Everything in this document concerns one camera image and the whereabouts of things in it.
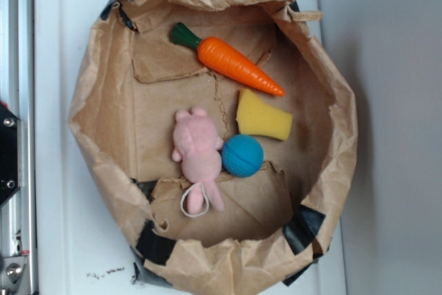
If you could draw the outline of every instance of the sponge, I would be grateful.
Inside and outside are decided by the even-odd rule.
[[[262,101],[249,89],[243,88],[236,121],[241,134],[269,136],[285,141],[290,136],[293,115]]]

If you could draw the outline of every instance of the brown paper bag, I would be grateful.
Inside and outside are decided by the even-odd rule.
[[[354,94],[298,12],[296,0],[111,0],[90,32],[70,127],[96,185],[144,267],[194,294],[257,294],[290,281],[324,254],[356,163]],[[257,137],[250,178],[222,172],[226,211],[180,212],[190,184],[171,159],[174,114],[200,105],[227,139],[238,133],[241,84],[174,45],[185,23],[257,62],[284,97],[259,93],[294,116],[290,138]]]

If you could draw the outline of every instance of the white wall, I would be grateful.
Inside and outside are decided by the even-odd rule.
[[[320,6],[323,43],[358,103],[348,294],[442,294],[442,0]]]

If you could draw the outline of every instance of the blue rubber ball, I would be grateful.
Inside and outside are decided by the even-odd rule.
[[[245,178],[259,171],[264,161],[261,144],[251,136],[229,138],[221,151],[222,165],[234,176]]]

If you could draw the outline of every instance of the white surface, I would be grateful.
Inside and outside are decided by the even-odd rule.
[[[35,0],[36,176],[40,294],[179,294],[131,284],[135,260],[68,130],[68,110],[89,36],[108,0]],[[298,0],[301,10],[316,0]],[[318,25],[314,24],[318,34]],[[123,269],[107,273],[112,269]],[[345,294],[342,242],[295,284],[265,294]]]
[[[320,2],[360,124],[342,218],[348,294],[442,294],[442,1]]]

